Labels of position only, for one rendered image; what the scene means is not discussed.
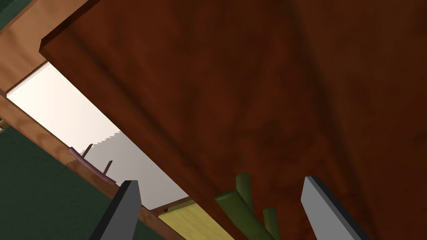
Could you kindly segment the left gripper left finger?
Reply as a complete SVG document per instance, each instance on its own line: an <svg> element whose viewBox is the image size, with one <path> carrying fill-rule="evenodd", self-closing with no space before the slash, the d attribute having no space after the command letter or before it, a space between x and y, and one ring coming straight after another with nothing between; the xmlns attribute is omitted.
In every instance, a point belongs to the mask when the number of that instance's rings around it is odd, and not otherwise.
<svg viewBox="0 0 427 240"><path fill-rule="evenodd" d="M138 181L124 181L89 240L132 240L140 207Z"/></svg>

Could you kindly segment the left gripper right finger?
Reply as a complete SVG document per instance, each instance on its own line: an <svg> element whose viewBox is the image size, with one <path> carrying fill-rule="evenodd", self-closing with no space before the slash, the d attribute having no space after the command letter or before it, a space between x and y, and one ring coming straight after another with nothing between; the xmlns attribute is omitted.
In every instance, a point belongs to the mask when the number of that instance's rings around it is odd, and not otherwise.
<svg viewBox="0 0 427 240"><path fill-rule="evenodd" d="M317 240L372 240L319 177L305 177L301 203Z"/></svg>

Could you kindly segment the yellow drawer front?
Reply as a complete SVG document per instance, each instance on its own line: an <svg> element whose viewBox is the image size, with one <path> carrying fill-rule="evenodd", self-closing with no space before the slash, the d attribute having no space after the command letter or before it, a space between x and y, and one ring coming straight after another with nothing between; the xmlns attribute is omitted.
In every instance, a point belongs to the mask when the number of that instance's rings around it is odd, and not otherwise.
<svg viewBox="0 0 427 240"><path fill-rule="evenodd" d="M193 200L168 208L159 218L186 240L234 240Z"/></svg>

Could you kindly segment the white drawer front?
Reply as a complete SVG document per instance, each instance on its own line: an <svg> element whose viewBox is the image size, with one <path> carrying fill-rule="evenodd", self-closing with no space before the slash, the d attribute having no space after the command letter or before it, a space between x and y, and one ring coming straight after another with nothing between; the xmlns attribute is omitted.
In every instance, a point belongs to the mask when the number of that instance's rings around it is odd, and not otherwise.
<svg viewBox="0 0 427 240"><path fill-rule="evenodd" d="M187 194L135 143L50 63L43 65L7 98L68 147L121 185L137 180L141 202L152 210Z"/></svg>

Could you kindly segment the red-brown wooden drawer front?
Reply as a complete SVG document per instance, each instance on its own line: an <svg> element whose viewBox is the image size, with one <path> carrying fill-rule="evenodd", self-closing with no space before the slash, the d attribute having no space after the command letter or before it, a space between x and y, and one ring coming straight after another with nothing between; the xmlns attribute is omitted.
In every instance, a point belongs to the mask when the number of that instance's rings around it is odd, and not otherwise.
<svg viewBox="0 0 427 240"><path fill-rule="evenodd" d="M315 240L308 175L427 240L427 0L88 0L40 53L235 240L243 172L284 240Z"/></svg>

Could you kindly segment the brown wooden cabinet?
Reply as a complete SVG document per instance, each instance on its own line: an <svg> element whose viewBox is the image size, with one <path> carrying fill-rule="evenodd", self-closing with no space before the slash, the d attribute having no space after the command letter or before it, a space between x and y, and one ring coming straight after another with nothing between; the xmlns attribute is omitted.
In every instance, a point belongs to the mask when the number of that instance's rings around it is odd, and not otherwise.
<svg viewBox="0 0 427 240"><path fill-rule="evenodd" d="M86 1L31 0L5 29L0 30L0 90L11 92L46 63L46 59L39 53L41 39ZM104 183L68 152L67 140L76 141L76 138L70 135L70 131L63 136L55 136L5 97L2 98L2 116L17 131L103 194L111 197L116 193L118 187Z"/></svg>

